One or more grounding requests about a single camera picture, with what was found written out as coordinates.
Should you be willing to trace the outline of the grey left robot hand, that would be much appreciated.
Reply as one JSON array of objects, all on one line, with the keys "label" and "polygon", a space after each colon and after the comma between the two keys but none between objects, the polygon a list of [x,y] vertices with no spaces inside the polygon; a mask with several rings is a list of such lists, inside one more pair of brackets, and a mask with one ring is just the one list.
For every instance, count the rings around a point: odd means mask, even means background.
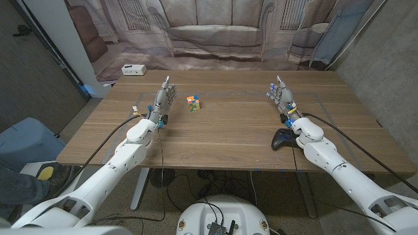
[{"label": "grey left robot hand", "polygon": [[175,98],[176,85],[170,84],[170,76],[167,76],[161,85],[161,89],[157,91],[148,119],[158,123],[162,116],[169,113]]}]

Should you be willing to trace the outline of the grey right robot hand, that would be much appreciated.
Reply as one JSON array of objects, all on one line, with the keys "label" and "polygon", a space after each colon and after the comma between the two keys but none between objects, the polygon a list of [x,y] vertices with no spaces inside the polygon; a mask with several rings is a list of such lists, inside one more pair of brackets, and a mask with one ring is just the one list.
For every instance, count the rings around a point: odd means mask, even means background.
[{"label": "grey right robot hand", "polygon": [[297,119],[302,118],[302,114],[297,109],[291,90],[279,75],[276,79],[277,83],[270,84],[270,90],[266,93],[266,96],[277,106],[281,122],[291,125]]}]

